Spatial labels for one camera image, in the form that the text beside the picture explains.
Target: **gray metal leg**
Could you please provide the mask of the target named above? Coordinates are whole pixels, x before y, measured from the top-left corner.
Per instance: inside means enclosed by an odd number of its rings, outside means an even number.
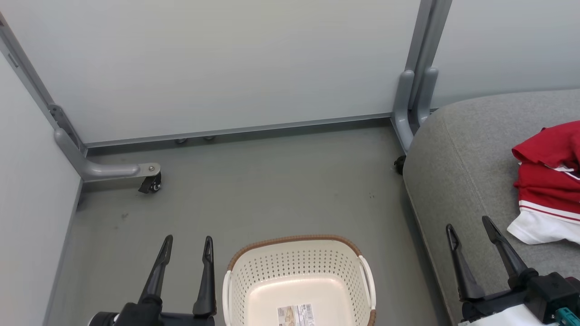
[[[393,115],[391,116],[393,126],[405,153],[407,153],[413,141],[413,132],[409,126],[408,113],[414,78],[415,73],[412,70],[405,70],[399,76],[397,94],[393,104]]]
[[[32,98],[40,107],[53,128],[63,128],[72,138],[76,147],[84,153],[85,145],[82,143],[77,132],[64,114],[63,109],[56,105],[45,85],[42,83],[32,63],[18,43],[16,36],[8,26],[8,23],[0,13],[0,50],[6,55],[16,75],[22,84],[28,89]]]
[[[142,178],[155,176],[161,172],[161,165],[159,163],[97,164],[91,162],[83,156],[73,140],[62,128],[55,130],[55,141],[84,182],[121,178]]]
[[[438,75],[439,69],[434,67],[429,67],[423,75],[423,86],[421,87],[417,105],[412,112],[419,126],[423,125],[429,117],[429,114],[431,114],[431,99],[433,98],[433,91],[435,90]]]

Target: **basket handle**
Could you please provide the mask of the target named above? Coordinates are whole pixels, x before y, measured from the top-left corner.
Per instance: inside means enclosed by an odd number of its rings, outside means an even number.
[[[226,276],[223,278],[222,287],[222,308],[223,308],[223,319],[226,322],[226,326],[230,326],[230,276],[231,270],[226,272]]]
[[[367,299],[370,300],[369,306],[371,307],[371,310],[375,310],[375,306],[376,306],[375,279],[372,277],[371,267],[368,266],[367,260],[362,255],[359,256],[358,258],[361,262],[362,270],[364,271],[364,274],[366,276],[366,278],[363,278],[363,282],[367,286],[367,291],[369,294],[369,297],[367,297]]]

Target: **white plastic basket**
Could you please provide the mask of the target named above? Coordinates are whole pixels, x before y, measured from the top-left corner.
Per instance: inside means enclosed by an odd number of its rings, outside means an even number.
[[[257,242],[223,280],[227,326],[372,326],[376,292],[360,250],[338,236]]]

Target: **basket label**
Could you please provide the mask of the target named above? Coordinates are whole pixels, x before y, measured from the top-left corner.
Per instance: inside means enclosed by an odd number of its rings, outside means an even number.
[[[312,305],[278,308],[278,326],[316,326]]]

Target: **gray fabric upholstery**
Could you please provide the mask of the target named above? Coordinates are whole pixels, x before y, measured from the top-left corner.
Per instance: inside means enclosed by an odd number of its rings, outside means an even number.
[[[511,148],[542,127],[580,120],[580,90],[481,97],[437,110],[418,130],[404,180],[453,323],[461,319],[445,236],[452,223],[475,278],[487,294],[508,289],[507,273],[489,242],[488,215],[529,267],[580,278],[580,246],[567,241],[526,245],[506,231],[519,213]]]

